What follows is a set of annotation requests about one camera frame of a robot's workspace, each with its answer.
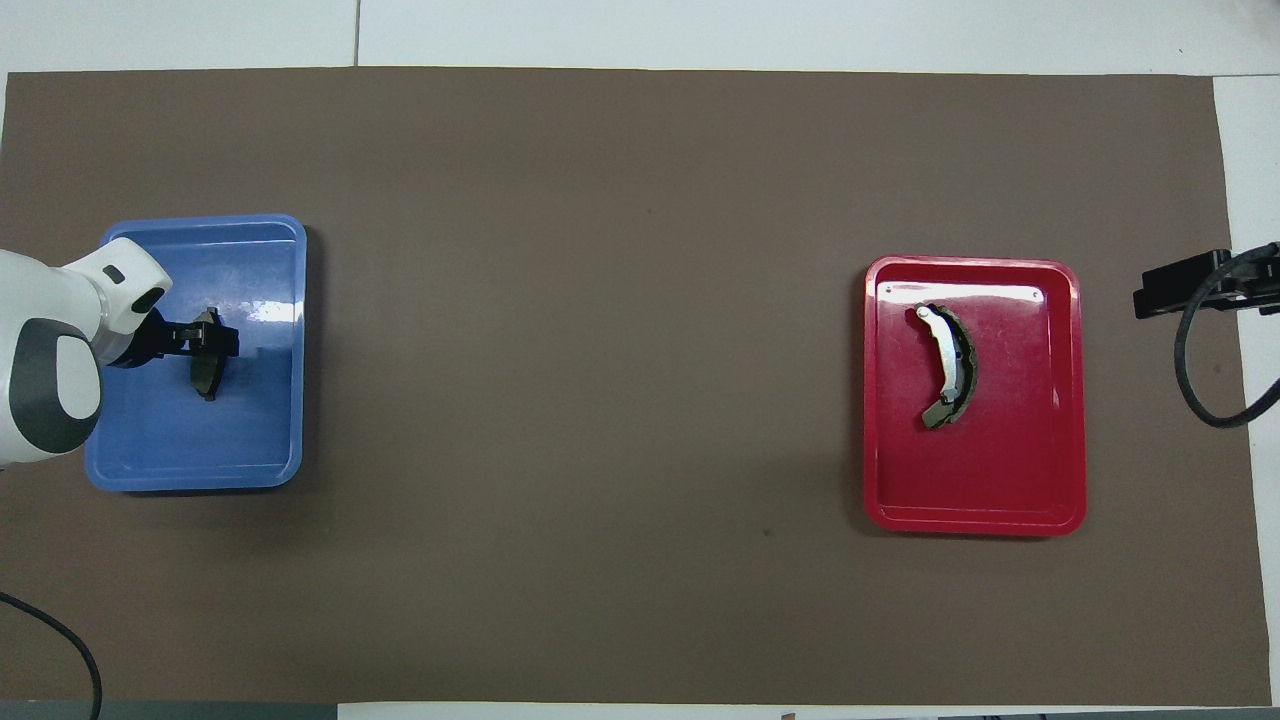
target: brown paper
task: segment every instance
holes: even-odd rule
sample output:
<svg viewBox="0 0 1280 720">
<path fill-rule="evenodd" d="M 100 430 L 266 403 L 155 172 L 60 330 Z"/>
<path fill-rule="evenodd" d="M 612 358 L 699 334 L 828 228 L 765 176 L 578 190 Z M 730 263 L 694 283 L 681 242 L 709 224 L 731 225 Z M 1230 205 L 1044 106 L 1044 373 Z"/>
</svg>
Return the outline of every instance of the brown paper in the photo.
<svg viewBox="0 0 1280 720">
<path fill-rule="evenodd" d="M 1129 299 L 1229 246 L 1208 78 L 10 77 L 4 247 L 256 211 L 311 233 L 298 475 L 0 475 L 0 587 L 110 698 L 1270 702 L 1245 432 L 1184 407 L 1174 319 Z M 1075 534 L 868 521 L 859 293 L 888 252 L 1079 274 Z M 1238 405 L 1234 319 L 1196 336 Z M 86 692 L 35 621 L 0 612 L 0 696 Z"/>
</svg>

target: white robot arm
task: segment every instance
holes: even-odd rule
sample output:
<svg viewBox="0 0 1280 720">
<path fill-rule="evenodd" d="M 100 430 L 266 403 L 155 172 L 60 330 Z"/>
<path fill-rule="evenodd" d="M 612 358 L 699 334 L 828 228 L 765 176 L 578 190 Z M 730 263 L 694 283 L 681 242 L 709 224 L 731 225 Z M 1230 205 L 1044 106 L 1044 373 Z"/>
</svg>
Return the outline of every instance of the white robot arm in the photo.
<svg viewBox="0 0 1280 720">
<path fill-rule="evenodd" d="M 99 368 L 129 347 L 172 287 L 125 237 L 63 268 L 0 250 L 0 469 L 88 438 L 102 401 Z"/>
</svg>

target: blue tray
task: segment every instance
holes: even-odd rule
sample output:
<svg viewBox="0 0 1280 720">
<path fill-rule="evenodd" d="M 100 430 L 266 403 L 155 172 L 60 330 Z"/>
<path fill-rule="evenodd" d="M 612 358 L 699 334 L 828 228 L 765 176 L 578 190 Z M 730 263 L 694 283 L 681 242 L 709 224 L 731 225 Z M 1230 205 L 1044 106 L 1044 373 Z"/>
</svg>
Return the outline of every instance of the blue tray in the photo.
<svg viewBox="0 0 1280 720">
<path fill-rule="evenodd" d="M 302 461 L 302 340 L 307 234 L 289 215 L 131 220 L 125 236 L 173 278 L 156 307 L 189 323 L 206 306 L 239 331 L 218 400 L 191 387 L 191 361 L 102 369 L 102 410 L 84 470 L 109 491 L 261 488 Z"/>
</svg>

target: white table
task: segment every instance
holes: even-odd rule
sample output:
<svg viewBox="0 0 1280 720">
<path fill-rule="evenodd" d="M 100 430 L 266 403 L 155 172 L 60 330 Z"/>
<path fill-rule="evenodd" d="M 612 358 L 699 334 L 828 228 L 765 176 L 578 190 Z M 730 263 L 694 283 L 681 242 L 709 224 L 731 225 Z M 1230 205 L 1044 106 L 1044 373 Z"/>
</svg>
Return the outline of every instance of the white table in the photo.
<svg viewBox="0 0 1280 720">
<path fill-rule="evenodd" d="M 1233 246 L 1280 240 L 1280 4 L 1268 0 L 0 1 L 0 76 L 352 64 L 1213 76 Z M 1244 311 L 1239 325 L 1253 398 L 1280 377 L 1280 319 Z M 1267 625 L 1280 637 L 1280 410 L 1249 436 Z M 396 703 L 340 714 L 718 720 L 788 710 L 829 719 L 1068 708 Z"/>
</svg>

